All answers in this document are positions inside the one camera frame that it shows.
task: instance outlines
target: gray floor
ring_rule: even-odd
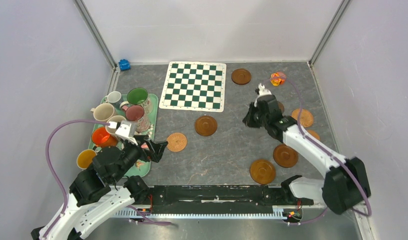
[[[248,85],[235,85],[230,79],[233,70],[246,68],[252,73]],[[161,96],[167,65],[132,66],[122,72],[117,90],[126,94],[130,89],[143,87]],[[292,168],[281,168],[274,162],[272,153],[279,144],[263,129],[245,127],[242,119],[248,104],[256,97],[254,89],[272,72],[283,71],[296,82],[305,101],[305,108],[314,115],[315,130],[321,141],[334,149],[332,135],[327,125],[320,98],[310,70],[304,62],[285,63],[231,63],[227,65],[226,105],[224,112],[208,113],[185,110],[159,109],[155,131],[156,140],[165,140],[174,132],[182,132],[188,138],[187,147],[178,153],[166,151],[160,163],[153,164],[144,180],[149,185],[203,185],[203,184],[255,184],[248,173],[250,164],[260,158],[270,160],[276,166],[274,183],[300,174],[308,178],[321,178],[317,170],[302,157]],[[289,84],[271,88],[285,106],[285,114],[298,108],[297,94]],[[209,114],[218,121],[217,132],[209,137],[198,135],[194,121]],[[316,217],[320,209],[305,208],[304,219]],[[265,239],[361,239],[354,214],[350,211],[326,216],[311,224],[287,227],[279,220],[203,220],[168,219],[175,225],[161,227],[135,225],[125,219],[111,218],[99,226],[88,239],[155,239],[155,240],[265,240]]]
[[[149,93],[161,96],[167,65],[136,65],[123,71],[117,91],[127,94],[133,88],[146,88]],[[245,68],[252,74],[247,85],[236,85],[231,73]],[[300,156],[296,166],[282,168],[273,160],[273,150],[279,145],[264,129],[248,128],[242,123],[248,105],[255,100],[255,89],[274,72],[282,71],[297,85],[304,108],[314,116],[315,130],[321,141],[334,149],[333,138],[321,105],[315,82],[305,62],[228,63],[226,73],[225,108],[223,112],[158,109],[155,140],[164,141],[170,134],[183,133],[188,145],[181,152],[166,150],[159,163],[153,163],[144,180],[149,185],[204,185],[204,184],[256,184],[249,175],[249,166],[257,159],[270,160],[276,167],[273,184],[300,174],[308,178],[321,175],[308,161]],[[269,89],[285,106],[285,115],[299,107],[297,94],[288,83]],[[209,137],[195,132],[195,119],[202,115],[213,116],[218,122],[215,134]]]

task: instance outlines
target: green cup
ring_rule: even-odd
[[[137,87],[127,94],[127,101],[132,105],[140,105],[145,110],[146,114],[152,112],[152,104],[151,100],[149,99],[149,94],[146,89],[142,87]]]

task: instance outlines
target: white wall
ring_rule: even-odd
[[[61,206],[46,140],[63,122],[92,119],[110,72],[73,1],[0,0],[0,240],[31,239]],[[69,126],[51,143],[66,187],[91,131]]]
[[[408,239],[408,0],[355,0],[315,73],[344,154],[365,163],[380,239]]]
[[[341,0],[84,0],[116,61],[308,60]]]

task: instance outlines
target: brown plate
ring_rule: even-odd
[[[167,138],[167,148],[172,152],[180,152],[188,144],[188,140],[183,133],[175,132]]]
[[[276,169],[273,164],[266,159],[254,161],[249,168],[251,178],[259,184],[269,184],[276,176]]]
[[[287,145],[281,144],[274,149],[273,159],[279,166],[291,168],[298,162],[298,153]]]
[[[195,131],[201,136],[211,136],[216,130],[217,121],[212,116],[201,116],[195,121]]]
[[[232,72],[232,81],[238,85],[245,85],[251,81],[251,73],[243,68],[238,68]]]
[[[291,113],[291,117],[293,117],[295,120],[298,120],[298,113],[299,113],[299,108],[295,109],[292,113]],[[314,117],[313,114],[311,114],[310,111],[308,111],[307,109],[303,109],[301,112],[301,116],[299,118],[300,124],[307,128],[311,125],[313,125],[314,123]]]
[[[317,134],[315,131],[313,131],[313,130],[307,130],[307,132],[308,132],[309,134],[311,134],[315,139],[317,139],[317,140],[320,141],[320,136],[319,136],[319,134]]]
[[[282,112],[282,114],[283,114],[283,112],[285,111],[285,107],[283,106],[283,104],[281,103],[281,102],[277,102],[277,104],[279,105],[279,108],[280,108],[280,111]]]

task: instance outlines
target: orange cup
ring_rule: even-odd
[[[81,169],[86,169],[96,156],[96,152],[92,149],[82,151],[77,157],[77,166]]]
[[[92,142],[96,146],[104,148],[109,146],[115,147],[118,141],[106,131],[104,126],[102,126],[92,133]]]

